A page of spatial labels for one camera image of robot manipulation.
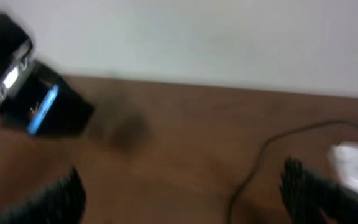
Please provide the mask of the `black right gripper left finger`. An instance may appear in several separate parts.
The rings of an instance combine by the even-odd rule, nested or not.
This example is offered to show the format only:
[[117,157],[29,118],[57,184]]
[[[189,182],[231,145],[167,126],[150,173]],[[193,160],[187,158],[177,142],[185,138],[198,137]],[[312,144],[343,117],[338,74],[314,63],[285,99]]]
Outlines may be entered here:
[[79,224],[86,191],[75,167],[21,203],[0,213],[0,224]]

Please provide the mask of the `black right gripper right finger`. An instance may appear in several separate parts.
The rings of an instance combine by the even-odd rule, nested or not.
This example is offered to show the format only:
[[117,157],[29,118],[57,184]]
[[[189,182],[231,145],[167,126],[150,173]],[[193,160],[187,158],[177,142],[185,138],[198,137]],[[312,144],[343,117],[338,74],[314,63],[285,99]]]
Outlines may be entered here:
[[305,167],[297,159],[285,160],[280,193],[294,224],[358,224],[358,193]]

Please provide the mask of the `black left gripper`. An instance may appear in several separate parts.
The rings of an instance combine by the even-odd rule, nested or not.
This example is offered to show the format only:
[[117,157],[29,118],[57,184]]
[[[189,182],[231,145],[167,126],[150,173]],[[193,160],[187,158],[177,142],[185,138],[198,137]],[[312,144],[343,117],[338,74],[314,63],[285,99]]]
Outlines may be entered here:
[[37,60],[29,64],[25,74],[18,92],[2,107],[2,126],[37,137],[81,135],[94,106]]

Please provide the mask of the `white charger plug adapter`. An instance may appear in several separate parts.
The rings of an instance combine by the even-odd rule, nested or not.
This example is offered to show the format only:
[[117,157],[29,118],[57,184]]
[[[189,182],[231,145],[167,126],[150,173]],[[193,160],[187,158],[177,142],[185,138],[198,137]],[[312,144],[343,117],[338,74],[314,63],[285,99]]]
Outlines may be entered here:
[[358,193],[358,143],[331,146],[328,157],[339,182]]

